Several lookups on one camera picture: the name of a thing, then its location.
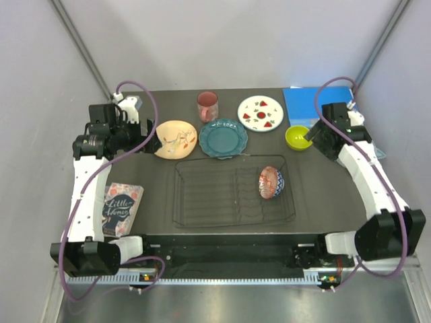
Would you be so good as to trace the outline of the red blue patterned bowl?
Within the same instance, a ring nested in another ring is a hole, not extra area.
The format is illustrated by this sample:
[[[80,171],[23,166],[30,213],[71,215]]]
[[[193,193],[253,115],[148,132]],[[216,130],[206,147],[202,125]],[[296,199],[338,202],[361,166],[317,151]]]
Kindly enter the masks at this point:
[[[285,180],[282,173],[273,166],[263,168],[259,176],[259,194],[263,199],[272,199],[277,197],[285,186]]]

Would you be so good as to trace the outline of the black wire dish rack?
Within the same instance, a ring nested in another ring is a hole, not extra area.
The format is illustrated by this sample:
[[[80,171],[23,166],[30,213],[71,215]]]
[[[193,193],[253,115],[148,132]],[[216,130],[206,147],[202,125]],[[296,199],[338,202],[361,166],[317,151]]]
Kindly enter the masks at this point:
[[[259,190],[271,166],[281,184],[274,197]],[[174,169],[172,222],[181,229],[285,223],[296,216],[289,170],[281,155],[240,155],[230,159],[180,161]]]

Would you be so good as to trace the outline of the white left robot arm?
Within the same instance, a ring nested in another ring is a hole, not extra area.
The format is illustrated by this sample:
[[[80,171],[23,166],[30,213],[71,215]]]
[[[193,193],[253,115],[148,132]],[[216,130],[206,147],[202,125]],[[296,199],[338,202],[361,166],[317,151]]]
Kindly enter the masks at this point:
[[[61,241],[50,248],[51,258],[70,277],[115,275],[130,260],[140,267],[152,261],[152,249],[145,246],[143,236],[106,242],[102,231],[104,189],[117,152],[154,154],[162,146],[154,120],[147,120],[147,134],[142,134],[140,106],[136,96],[91,105],[90,121],[73,142],[70,216]]]

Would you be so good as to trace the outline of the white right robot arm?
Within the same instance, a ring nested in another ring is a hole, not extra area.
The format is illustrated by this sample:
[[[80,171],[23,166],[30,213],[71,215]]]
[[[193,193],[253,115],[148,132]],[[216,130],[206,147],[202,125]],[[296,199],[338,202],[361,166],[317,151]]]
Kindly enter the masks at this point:
[[[341,254],[365,261],[400,257],[403,251],[413,255],[426,217],[422,210],[411,209],[390,183],[364,117],[349,110],[345,102],[324,104],[322,115],[306,139],[349,172],[364,203],[367,221],[356,231],[321,235],[314,249],[315,260],[330,266]]]

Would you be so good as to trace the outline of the lime green bowl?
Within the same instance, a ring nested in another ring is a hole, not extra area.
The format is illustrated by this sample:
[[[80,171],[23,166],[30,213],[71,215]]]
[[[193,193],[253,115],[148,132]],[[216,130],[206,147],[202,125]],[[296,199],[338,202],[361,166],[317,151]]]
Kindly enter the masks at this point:
[[[288,147],[294,151],[304,151],[312,146],[312,141],[308,141],[305,135],[309,129],[301,125],[290,126],[285,133],[285,140]]]

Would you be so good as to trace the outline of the white watermelon plate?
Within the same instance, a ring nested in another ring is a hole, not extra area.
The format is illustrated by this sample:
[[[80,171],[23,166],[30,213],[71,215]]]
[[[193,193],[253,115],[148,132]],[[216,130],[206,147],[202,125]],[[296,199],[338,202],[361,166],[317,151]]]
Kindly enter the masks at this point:
[[[266,133],[276,129],[284,119],[284,108],[268,96],[251,96],[238,106],[237,117],[244,128]]]

